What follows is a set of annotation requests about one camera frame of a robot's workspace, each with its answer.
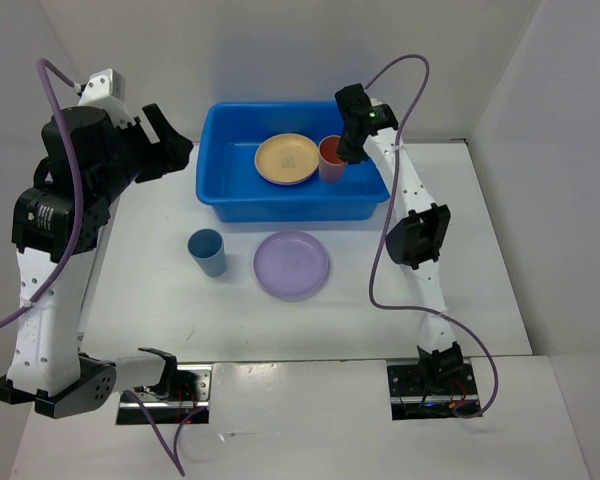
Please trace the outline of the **red plastic cup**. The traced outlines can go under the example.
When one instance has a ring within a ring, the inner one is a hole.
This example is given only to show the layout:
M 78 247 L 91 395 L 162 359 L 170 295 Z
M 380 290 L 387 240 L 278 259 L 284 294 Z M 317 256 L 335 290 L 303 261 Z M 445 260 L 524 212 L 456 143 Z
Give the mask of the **red plastic cup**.
M 321 140 L 319 150 L 319 177 L 327 184 L 337 183 L 344 174 L 347 163 L 337 153 L 340 137 L 330 135 Z

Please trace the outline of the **yellow plastic plate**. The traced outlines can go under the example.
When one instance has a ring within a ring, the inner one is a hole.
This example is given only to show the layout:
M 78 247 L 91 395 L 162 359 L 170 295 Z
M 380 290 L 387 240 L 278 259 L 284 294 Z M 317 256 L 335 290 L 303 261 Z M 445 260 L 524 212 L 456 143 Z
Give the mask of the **yellow plastic plate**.
M 258 147 L 254 165 L 258 174 L 270 183 L 294 181 L 317 171 L 319 151 L 317 145 L 304 135 L 278 134 Z

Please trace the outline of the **blue plastic cup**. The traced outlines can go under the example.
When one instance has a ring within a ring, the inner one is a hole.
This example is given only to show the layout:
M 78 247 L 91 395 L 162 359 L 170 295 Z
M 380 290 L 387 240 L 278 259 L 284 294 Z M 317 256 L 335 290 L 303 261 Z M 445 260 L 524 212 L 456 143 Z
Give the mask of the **blue plastic cup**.
M 216 278 L 226 271 L 224 241 L 218 231 L 201 229 L 194 232 L 187 242 L 187 250 L 208 277 Z

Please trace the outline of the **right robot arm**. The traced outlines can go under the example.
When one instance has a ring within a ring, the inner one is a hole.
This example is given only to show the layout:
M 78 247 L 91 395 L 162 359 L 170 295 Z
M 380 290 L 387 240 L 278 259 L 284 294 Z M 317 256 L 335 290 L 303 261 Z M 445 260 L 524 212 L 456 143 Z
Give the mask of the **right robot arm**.
M 450 210 L 424 187 L 389 105 L 370 99 L 361 84 L 342 88 L 335 100 L 343 120 L 338 155 L 349 164 L 372 160 L 391 191 L 381 249 L 417 292 L 419 304 L 413 309 L 422 314 L 417 338 L 420 385 L 429 395 L 442 392 L 464 363 L 451 323 L 444 318 L 440 284 L 439 258 Z

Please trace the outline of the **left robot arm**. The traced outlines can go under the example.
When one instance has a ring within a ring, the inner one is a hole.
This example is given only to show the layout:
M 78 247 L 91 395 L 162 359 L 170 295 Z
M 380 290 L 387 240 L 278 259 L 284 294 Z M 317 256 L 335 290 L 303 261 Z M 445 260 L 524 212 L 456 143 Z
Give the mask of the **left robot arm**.
M 143 348 L 98 360 L 80 349 L 86 291 L 113 204 L 134 183 L 183 170 L 193 148 L 158 106 L 146 105 L 143 115 L 155 140 L 138 118 L 116 123 L 93 106 L 63 109 L 42 128 L 45 157 L 14 206 L 20 306 L 1 402 L 61 419 L 96 410 L 117 391 L 144 387 L 164 400 L 178 390 L 172 354 Z

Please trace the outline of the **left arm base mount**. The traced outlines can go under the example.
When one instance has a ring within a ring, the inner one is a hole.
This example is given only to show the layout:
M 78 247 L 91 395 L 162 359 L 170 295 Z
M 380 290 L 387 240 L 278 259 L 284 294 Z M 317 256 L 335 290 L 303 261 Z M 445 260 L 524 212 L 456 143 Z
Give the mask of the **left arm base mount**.
M 157 425 L 207 424 L 212 373 L 212 364 L 180 363 L 168 393 L 156 393 L 148 386 L 134 387 L 132 392 Z

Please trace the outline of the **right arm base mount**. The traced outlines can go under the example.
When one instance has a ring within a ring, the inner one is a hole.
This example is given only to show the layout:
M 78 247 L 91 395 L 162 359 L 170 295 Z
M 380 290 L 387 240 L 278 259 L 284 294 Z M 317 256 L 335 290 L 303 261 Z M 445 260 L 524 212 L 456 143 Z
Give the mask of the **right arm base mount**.
M 393 421 L 454 418 L 481 409 L 473 368 L 466 362 L 455 379 L 430 387 L 415 360 L 386 364 Z

